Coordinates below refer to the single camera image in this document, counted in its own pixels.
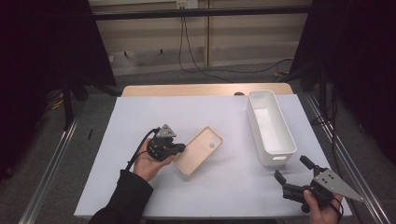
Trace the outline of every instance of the hand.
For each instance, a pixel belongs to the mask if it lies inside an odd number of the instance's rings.
[[[318,207],[317,199],[312,195],[309,189],[304,191],[305,201],[308,203],[311,209],[311,215],[309,221],[311,224],[336,224],[338,223],[338,214],[330,207],[326,207],[323,210],[320,210]],[[343,197],[338,194],[334,194],[334,197],[338,201],[342,201]],[[336,200],[331,201],[332,205],[335,208],[340,209],[340,203]]]
[[[146,151],[148,143],[149,139],[146,139],[138,153]],[[163,166],[171,163],[174,158],[175,156],[170,156],[164,161],[156,161],[152,159],[147,152],[144,152],[140,154],[134,162],[134,173],[149,182]]]

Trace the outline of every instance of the gray floor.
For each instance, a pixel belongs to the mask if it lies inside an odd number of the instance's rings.
[[[262,70],[269,64],[251,64],[227,66],[222,69],[234,69],[243,71]],[[279,71],[287,71],[290,63],[282,63]],[[219,76],[231,82],[272,82],[277,79],[274,76],[276,68],[255,74],[240,74],[234,72],[206,72],[212,76]],[[223,79],[210,77],[202,73],[187,73],[181,70],[157,72],[151,74],[119,76],[117,77],[119,89],[127,85],[143,84],[181,84],[181,83],[224,83]],[[312,112],[306,95],[301,91],[299,81],[290,83],[295,93],[298,94],[308,119],[312,120],[316,115]],[[74,108],[82,108],[82,116],[75,129],[62,162],[57,169],[56,176],[51,182],[45,201],[35,217],[35,223],[87,223],[87,220],[73,217],[78,199],[88,178],[96,152],[101,144],[106,130],[108,119],[111,116],[116,98],[108,96],[95,88],[87,87],[91,93],[87,102],[74,100]],[[317,95],[318,89],[312,92]],[[384,157],[377,147],[375,140],[368,133],[363,133],[360,123],[344,105],[342,99],[338,100],[338,114],[336,117],[336,131],[353,161],[358,166],[361,174],[369,183],[383,208],[386,210],[390,222],[396,221],[396,166]],[[64,127],[64,111],[60,107],[57,110],[47,111],[37,126],[35,138],[28,152],[14,167],[14,176],[7,180],[1,180],[0,184],[0,223],[18,223],[26,205],[32,198],[35,188],[46,171],[54,149],[57,147]],[[324,134],[322,127],[313,126],[323,151],[329,163],[335,167],[332,159],[332,145]],[[350,183],[347,172],[340,164],[340,174]],[[370,212],[362,203],[351,203],[353,217],[344,218],[341,223],[375,223]],[[306,218],[289,218],[278,220],[278,223],[306,223]],[[262,220],[229,221],[231,223],[263,223]]]

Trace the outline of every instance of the white plastic container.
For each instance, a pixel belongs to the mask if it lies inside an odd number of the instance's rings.
[[[284,165],[297,147],[274,93],[251,92],[247,102],[247,117],[260,163],[264,166]]]

